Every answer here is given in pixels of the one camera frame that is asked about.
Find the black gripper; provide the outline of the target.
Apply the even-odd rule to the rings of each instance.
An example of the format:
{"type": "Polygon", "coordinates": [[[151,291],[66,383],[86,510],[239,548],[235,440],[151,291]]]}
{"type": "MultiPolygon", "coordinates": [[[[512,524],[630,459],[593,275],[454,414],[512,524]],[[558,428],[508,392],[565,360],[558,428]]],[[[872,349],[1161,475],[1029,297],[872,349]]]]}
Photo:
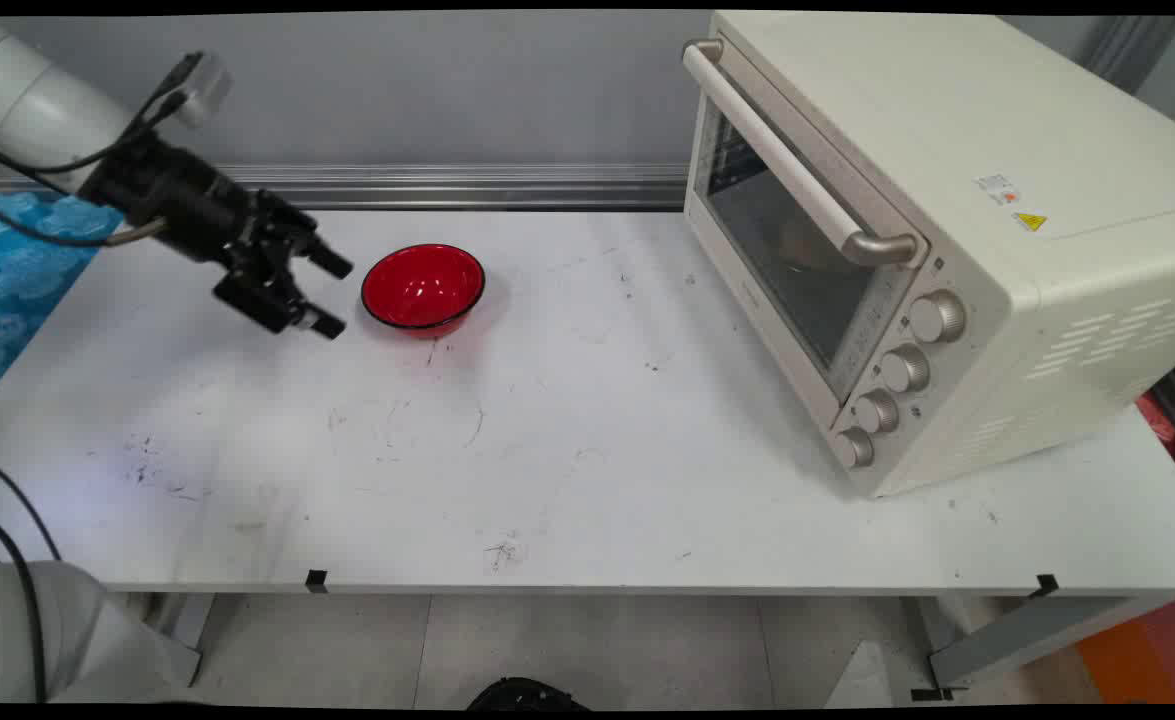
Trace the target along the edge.
{"type": "Polygon", "coordinates": [[[125,214],[130,226],[162,220],[157,238],[194,263],[230,272],[213,296],[271,334],[287,328],[336,339],[348,324],[298,290],[290,261],[344,280],[352,264],[318,236],[318,222],[270,190],[249,190],[194,152],[145,135],[101,159],[78,197],[125,214]],[[267,256],[261,260],[255,242],[267,256]]]}

